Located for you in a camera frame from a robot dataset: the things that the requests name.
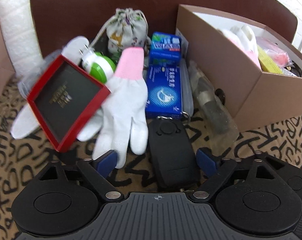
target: metal screw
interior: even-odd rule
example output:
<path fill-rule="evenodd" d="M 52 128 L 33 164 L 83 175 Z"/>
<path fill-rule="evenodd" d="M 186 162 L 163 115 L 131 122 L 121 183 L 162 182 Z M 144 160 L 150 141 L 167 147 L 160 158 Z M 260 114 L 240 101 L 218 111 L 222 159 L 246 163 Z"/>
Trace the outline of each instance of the metal screw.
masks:
<path fill-rule="evenodd" d="M 196 191 L 193 193 L 193 196 L 195 198 L 200 198 L 200 199 L 204 199 L 207 198 L 209 196 L 209 193 L 207 193 L 206 191 Z"/>
<path fill-rule="evenodd" d="M 108 199 L 117 199 L 119 197 L 121 197 L 121 193 L 117 191 L 110 191 L 106 193 L 106 198 Z"/>

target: clear plastic bag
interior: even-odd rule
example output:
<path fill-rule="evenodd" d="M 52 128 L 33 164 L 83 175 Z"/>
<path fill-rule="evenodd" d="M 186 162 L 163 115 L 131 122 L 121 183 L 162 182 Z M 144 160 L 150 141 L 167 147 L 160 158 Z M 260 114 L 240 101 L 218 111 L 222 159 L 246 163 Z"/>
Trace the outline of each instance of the clear plastic bag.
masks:
<path fill-rule="evenodd" d="M 257 44 L 268 54 L 279 68 L 284 68 L 292 64 L 292 60 L 288 53 L 283 49 L 280 49 L 277 44 L 262 37 L 256 37 L 256 40 Z"/>
<path fill-rule="evenodd" d="M 193 96 L 200 105 L 206 123 L 212 154 L 220 156 L 238 138 L 238 128 L 214 94 L 214 87 L 194 61 L 190 61 L 188 70 Z"/>
<path fill-rule="evenodd" d="M 38 81 L 40 76 L 46 71 L 51 63 L 61 54 L 62 50 L 58 49 L 46 56 L 45 59 L 34 68 L 27 76 L 24 76 L 18 83 L 18 89 L 23 98 L 27 99 L 29 92 Z"/>
<path fill-rule="evenodd" d="M 190 86 L 187 63 L 184 58 L 180 60 L 179 67 L 181 73 L 181 86 L 182 86 L 182 108 L 184 114 L 187 114 L 191 118 L 193 115 L 194 106 L 193 106 L 192 90 Z"/>

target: metal ring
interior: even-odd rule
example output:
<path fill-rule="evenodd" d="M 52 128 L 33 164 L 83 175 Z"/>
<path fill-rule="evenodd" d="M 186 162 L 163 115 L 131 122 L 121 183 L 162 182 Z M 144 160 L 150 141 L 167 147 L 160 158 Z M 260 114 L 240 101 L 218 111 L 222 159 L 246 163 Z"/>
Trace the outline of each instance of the metal ring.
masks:
<path fill-rule="evenodd" d="M 167 119 L 173 120 L 172 117 L 165 117 L 165 116 L 157 116 L 156 118 L 157 118 L 157 119 L 165 119 L 165 120 L 167 120 Z"/>
<path fill-rule="evenodd" d="M 190 122 L 191 122 L 191 116 L 190 116 L 190 114 L 188 114 L 187 112 L 182 112 L 182 114 L 184 115 L 184 117 L 187 118 L 187 122 L 184 123 L 183 125 L 184 125 L 184 126 L 189 125 Z"/>

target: blue pad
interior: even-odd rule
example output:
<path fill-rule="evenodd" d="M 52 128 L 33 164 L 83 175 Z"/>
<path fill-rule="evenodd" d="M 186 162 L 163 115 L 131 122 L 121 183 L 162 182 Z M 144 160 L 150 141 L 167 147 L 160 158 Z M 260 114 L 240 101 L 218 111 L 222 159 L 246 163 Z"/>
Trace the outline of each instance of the blue pad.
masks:
<path fill-rule="evenodd" d="M 94 160 L 95 170 L 104 178 L 109 176 L 115 168 L 118 154 L 114 150 L 107 151 L 104 155 Z"/>
<path fill-rule="evenodd" d="M 196 163 L 208 178 L 216 173 L 218 161 L 219 158 L 213 156 L 209 148 L 199 148 L 196 152 Z"/>

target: blue box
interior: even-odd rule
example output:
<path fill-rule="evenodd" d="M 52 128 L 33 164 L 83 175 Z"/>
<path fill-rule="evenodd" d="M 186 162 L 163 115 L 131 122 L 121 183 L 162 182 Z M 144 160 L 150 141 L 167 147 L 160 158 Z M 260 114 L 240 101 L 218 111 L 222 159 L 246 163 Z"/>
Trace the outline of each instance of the blue box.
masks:
<path fill-rule="evenodd" d="M 182 91 L 180 68 L 149 65 L 147 73 L 147 118 L 158 116 L 182 117 Z"/>
<path fill-rule="evenodd" d="M 152 35 L 149 64 L 177 66 L 181 60 L 181 38 L 176 35 L 155 32 Z"/>

